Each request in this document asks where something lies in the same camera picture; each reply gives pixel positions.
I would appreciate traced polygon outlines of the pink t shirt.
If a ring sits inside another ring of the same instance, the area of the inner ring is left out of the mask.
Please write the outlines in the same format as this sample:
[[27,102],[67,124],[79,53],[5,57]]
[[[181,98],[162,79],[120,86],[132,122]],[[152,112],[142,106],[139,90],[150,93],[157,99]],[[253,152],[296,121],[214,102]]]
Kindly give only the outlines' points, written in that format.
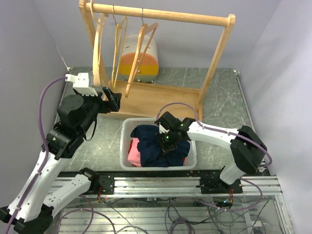
[[141,167],[141,160],[140,160],[140,151],[137,148],[139,144],[138,138],[132,138],[130,142],[130,147],[128,150],[128,162],[130,162],[135,167]]

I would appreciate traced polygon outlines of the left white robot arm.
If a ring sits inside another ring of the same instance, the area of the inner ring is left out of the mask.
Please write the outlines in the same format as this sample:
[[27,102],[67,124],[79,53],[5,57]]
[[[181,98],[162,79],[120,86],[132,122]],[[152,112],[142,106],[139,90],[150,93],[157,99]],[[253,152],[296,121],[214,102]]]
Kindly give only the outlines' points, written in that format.
[[122,94],[108,87],[94,96],[75,91],[58,107],[59,122],[47,134],[39,159],[23,189],[15,200],[0,209],[0,219],[19,234],[43,234],[54,217],[81,194],[93,194],[99,189],[99,174],[89,168],[60,189],[48,194],[62,168],[86,141],[86,133],[97,123],[98,114],[118,112]]

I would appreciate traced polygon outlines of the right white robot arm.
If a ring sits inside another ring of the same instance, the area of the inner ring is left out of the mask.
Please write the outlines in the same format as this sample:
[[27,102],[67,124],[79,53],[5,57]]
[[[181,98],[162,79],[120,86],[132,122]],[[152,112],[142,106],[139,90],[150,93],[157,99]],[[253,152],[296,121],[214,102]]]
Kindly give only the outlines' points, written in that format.
[[214,185],[221,193],[227,192],[240,177],[256,174],[267,151],[254,130],[246,125],[238,129],[221,128],[194,118],[180,120],[169,112],[158,117],[155,124],[159,127],[157,140],[164,154],[177,149],[183,140],[210,143],[232,153],[233,162],[215,180]]

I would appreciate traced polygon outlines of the red t shirt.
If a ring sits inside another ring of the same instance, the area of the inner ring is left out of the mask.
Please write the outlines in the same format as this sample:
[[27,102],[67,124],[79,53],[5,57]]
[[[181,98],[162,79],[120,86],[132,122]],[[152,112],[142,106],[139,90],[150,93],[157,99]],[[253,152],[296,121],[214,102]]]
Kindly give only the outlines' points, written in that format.
[[140,141],[133,138],[127,160],[135,167],[178,167],[183,166],[189,151],[187,141],[179,142],[176,149],[164,154],[156,139]]

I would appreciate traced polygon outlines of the brown wooden hanger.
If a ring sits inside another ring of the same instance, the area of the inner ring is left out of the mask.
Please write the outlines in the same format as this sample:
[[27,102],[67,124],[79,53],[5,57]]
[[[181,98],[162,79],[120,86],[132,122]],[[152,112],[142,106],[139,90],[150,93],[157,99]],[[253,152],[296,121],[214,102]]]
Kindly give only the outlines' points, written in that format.
[[[134,61],[133,61],[133,64],[132,64],[132,67],[131,67],[131,70],[130,70],[130,74],[129,74],[129,78],[128,78],[128,81],[127,81],[127,85],[126,85],[126,90],[125,90],[125,97],[127,98],[129,96],[129,93],[130,93],[130,89],[132,87],[132,84],[134,82],[134,78],[136,77],[137,75],[137,71],[138,71],[138,68],[139,66],[141,65],[142,63],[142,60],[144,59],[144,56],[147,52],[147,49],[152,41],[152,38],[156,32],[156,29],[158,28],[158,23],[155,22],[151,25],[148,25],[146,23],[143,22],[142,20],[142,27],[141,27],[141,30],[138,34],[138,39],[137,39],[137,45],[136,45],[136,53],[135,53],[135,56],[134,56]],[[143,42],[144,42],[144,37],[149,34],[149,33],[152,33],[151,36],[149,37],[149,40],[147,41],[147,44],[144,48],[144,51],[142,52],[141,49],[142,49],[142,45],[143,45]]]

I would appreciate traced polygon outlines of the yellow wooden hanger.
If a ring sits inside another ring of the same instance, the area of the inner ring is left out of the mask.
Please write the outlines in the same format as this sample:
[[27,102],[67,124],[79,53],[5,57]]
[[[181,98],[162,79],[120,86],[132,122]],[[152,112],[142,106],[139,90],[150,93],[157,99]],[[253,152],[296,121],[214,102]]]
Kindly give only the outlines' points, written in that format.
[[112,66],[112,75],[111,75],[111,85],[114,89],[116,86],[118,74],[119,74],[119,67],[121,62],[121,57],[123,54],[124,44],[125,44],[125,37],[128,28],[128,18],[124,16],[123,19],[117,23],[115,18],[115,6],[112,7],[113,19],[115,21],[115,37],[114,37],[114,56],[113,56],[113,66]]

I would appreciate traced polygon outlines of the light wooden hanger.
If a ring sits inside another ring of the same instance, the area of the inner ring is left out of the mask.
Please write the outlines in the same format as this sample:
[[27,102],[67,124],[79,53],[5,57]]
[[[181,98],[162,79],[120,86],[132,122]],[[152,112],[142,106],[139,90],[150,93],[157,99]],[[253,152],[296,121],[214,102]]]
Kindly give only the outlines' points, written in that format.
[[94,47],[93,47],[93,76],[94,76],[94,85],[95,86],[105,86],[107,85],[108,79],[105,71],[105,67],[102,64],[101,57],[101,42],[102,42],[102,33],[107,20],[108,15],[99,13],[98,17],[95,16],[93,1],[90,1],[90,11],[92,19],[97,22],[97,28],[94,38]]

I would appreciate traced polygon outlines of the navy blue t shirt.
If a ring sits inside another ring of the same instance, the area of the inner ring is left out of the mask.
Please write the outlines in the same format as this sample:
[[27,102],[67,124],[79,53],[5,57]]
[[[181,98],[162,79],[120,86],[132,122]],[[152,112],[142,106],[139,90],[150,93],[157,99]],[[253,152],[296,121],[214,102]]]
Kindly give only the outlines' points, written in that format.
[[135,167],[179,167],[183,166],[190,151],[190,143],[182,140],[177,148],[163,153],[156,138],[159,128],[154,125],[139,125],[130,133],[128,162]]

